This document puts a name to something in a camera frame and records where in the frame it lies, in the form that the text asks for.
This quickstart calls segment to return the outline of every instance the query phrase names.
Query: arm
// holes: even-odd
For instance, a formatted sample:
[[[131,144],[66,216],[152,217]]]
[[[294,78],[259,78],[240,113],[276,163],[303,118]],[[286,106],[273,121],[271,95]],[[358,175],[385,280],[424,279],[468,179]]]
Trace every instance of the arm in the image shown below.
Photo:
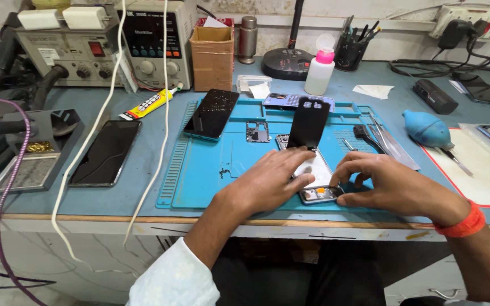
[[[315,153],[272,150],[219,191],[187,233],[160,256],[130,289],[130,306],[213,305],[220,294],[210,269],[234,230],[251,214],[277,208],[315,180],[292,173]]]
[[[372,179],[374,189],[346,193],[340,205],[386,209],[403,216],[424,216],[443,227],[454,226],[470,213],[470,204],[458,194],[411,170],[392,157],[350,152],[337,165],[330,184],[347,183],[359,173],[355,187]],[[468,300],[490,302],[490,228],[463,238],[447,238],[461,270]]]
[[[289,181],[304,161],[315,157],[305,147],[272,150],[237,180],[219,191],[185,236],[185,243],[209,269],[234,230],[256,212],[276,209],[315,180],[302,174]]]

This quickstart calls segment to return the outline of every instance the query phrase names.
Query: yellow glue tube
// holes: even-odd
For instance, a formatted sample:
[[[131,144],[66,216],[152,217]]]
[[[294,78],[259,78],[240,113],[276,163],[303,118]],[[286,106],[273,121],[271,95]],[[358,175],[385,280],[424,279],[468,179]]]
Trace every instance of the yellow glue tube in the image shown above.
[[[119,116],[129,121],[143,118],[147,114],[155,110],[156,108],[159,108],[160,106],[164,105],[164,103],[171,100],[173,98],[173,94],[178,90],[181,90],[182,87],[183,84],[179,83],[177,87],[168,91],[167,95],[166,95],[166,90],[162,89],[159,93],[157,93],[152,98],[149,98],[145,102],[139,104],[138,106],[132,108],[131,110],[128,110],[125,113],[120,114]]]

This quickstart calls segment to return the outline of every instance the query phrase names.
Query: knob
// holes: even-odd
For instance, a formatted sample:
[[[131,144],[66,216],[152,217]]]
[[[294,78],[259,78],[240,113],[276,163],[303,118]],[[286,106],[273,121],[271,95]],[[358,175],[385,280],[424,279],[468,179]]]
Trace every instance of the knob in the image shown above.
[[[110,78],[113,72],[108,67],[101,67],[99,74],[101,78]]]
[[[88,68],[86,68],[85,66],[79,66],[79,68],[77,69],[77,75],[79,78],[87,78],[87,77],[90,77],[90,75],[92,75],[90,73],[90,70],[88,70]]]
[[[166,69],[167,69],[169,75],[176,75],[177,71],[179,71],[179,67],[177,66],[177,64],[175,64],[172,61],[169,61],[166,64]]]
[[[143,60],[140,64],[140,70],[146,75],[152,74],[154,71],[154,65],[149,61]]]

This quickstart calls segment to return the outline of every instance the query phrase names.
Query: metal bottle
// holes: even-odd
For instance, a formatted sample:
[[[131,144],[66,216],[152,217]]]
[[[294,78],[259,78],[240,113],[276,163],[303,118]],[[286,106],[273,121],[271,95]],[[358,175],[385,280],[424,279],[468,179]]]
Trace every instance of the metal bottle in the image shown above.
[[[245,16],[241,18],[240,27],[240,55],[237,60],[242,64],[253,64],[256,54],[256,39],[258,28],[256,27],[256,17]]]

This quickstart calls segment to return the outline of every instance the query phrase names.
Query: wall socket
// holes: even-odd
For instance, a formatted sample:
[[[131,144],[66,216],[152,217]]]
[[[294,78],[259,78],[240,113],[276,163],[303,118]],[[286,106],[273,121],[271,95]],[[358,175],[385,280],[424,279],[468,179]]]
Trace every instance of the wall socket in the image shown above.
[[[455,19],[470,21],[472,24],[478,20],[485,20],[490,23],[490,8],[442,5],[436,15],[436,26],[429,33],[430,37],[439,38],[447,27],[447,24]],[[478,41],[490,41],[490,28],[478,38]]]

